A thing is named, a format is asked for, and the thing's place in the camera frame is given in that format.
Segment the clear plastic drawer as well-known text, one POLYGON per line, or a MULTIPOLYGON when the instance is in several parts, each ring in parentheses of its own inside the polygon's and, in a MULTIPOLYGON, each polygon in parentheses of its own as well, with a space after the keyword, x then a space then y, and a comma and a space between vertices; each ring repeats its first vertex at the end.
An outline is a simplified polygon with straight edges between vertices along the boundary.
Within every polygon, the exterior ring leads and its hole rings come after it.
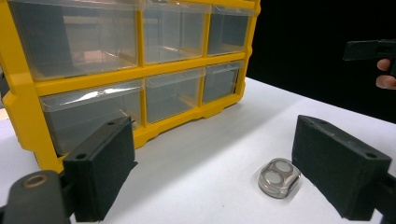
POLYGON ((146 78, 148 123, 168 119, 198 104, 201 67, 146 78))
POLYGON ((203 55, 205 15, 211 7, 177 0, 146 0, 144 62, 169 63, 203 55))
POLYGON ((141 0, 7 0, 35 80, 135 67, 141 0))
POLYGON ((233 94, 241 61, 218 63, 205 68, 203 102, 209 103, 233 94))
POLYGON ((252 9, 213 6, 210 18, 208 55, 239 52, 244 49, 248 19, 252 9))
POLYGON ((141 79, 40 98, 58 156, 74 150, 102 125, 131 117, 140 122, 141 79))

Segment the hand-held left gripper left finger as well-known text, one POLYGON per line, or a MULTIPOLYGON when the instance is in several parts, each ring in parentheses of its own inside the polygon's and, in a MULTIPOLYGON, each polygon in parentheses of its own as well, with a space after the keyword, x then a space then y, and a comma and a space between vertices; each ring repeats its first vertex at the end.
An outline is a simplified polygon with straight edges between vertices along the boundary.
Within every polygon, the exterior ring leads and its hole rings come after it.
POLYGON ((76 221, 104 220, 136 165, 129 117, 106 122, 70 152, 64 171, 75 186, 76 221))

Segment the yellow drawer organizer cabinet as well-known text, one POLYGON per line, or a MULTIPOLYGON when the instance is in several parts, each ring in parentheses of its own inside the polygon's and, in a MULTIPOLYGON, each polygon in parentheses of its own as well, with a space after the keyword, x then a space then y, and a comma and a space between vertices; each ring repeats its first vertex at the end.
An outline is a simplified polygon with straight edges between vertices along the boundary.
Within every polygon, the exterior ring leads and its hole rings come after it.
POLYGON ((199 58, 178 62, 153 64, 145 64, 144 62, 143 10, 145 1, 141 0, 142 7, 136 13, 137 66, 87 76, 35 80, 30 72, 22 41, 8 2, 7 0, 0 0, 0 67, 4 72, 2 101, 21 147, 35 155, 40 168, 61 171, 64 158, 71 152, 62 156, 56 154, 40 103, 41 97, 141 79, 143 90, 140 93, 140 122, 132 119, 134 143, 137 147, 142 147, 147 141, 160 133, 179 125, 212 117, 241 100, 246 86, 245 77, 252 53, 256 21, 261 11, 261 0, 177 0, 205 4, 211 7, 209 13, 205 15, 203 55, 199 58), (240 7, 254 11, 254 15, 248 19, 245 45, 242 51, 220 55, 207 54, 213 6, 240 7), (233 61, 242 62, 233 94, 204 103, 205 68, 209 65, 233 61), (198 67, 203 69, 203 76, 200 80, 197 106, 168 119, 148 123, 146 78, 198 67))

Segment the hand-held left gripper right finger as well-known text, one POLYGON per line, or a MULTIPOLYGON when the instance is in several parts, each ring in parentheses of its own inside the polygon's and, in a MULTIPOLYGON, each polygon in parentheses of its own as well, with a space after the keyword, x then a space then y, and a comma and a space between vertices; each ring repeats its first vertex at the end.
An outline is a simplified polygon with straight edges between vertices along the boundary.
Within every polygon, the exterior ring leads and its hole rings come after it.
POLYGON ((329 122, 297 118, 292 163, 348 220, 392 220, 391 157, 329 122))

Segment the small clear case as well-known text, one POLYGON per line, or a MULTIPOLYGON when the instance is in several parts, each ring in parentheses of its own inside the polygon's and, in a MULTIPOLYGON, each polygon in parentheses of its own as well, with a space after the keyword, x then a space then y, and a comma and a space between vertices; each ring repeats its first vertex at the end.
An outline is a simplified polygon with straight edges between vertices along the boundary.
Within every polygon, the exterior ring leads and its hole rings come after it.
POLYGON ((300 170, 290 161, 275 158, 260 170, 258 186, 265 194, 284 199, 297 186, 300 177, 300 170))

